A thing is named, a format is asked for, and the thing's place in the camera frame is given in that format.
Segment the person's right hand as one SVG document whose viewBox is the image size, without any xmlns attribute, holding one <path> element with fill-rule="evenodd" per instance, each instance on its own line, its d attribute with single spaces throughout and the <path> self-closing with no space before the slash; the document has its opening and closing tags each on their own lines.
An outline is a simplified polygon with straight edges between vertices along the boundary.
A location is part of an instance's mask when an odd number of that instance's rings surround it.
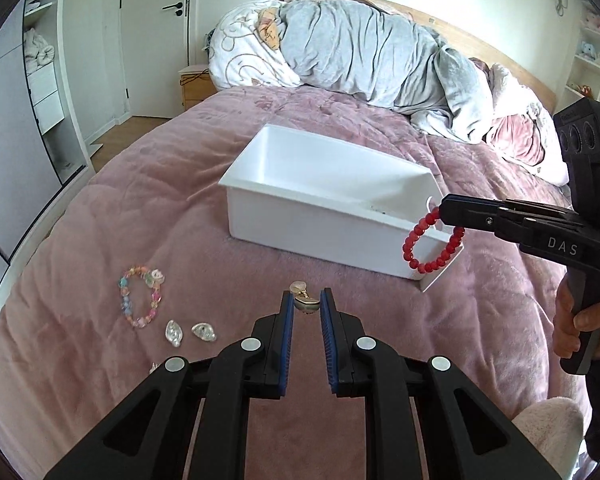
<svg viewBox="0 0 600 480">
<path fill-rule="evenodd" d="M 578 314 L 572 312 L 573 296 L 567 278 L 560 282 L 556 295 L 556 312 L 554 316 L 553 349 L 564 359 L 570 359 L 580 349 L 580 335 L 585 332 L 600 330 L 600 303 L 582 310 Z M 594 352 L 594 359 L 600 359 L 600 341 Z"/>
</svg>

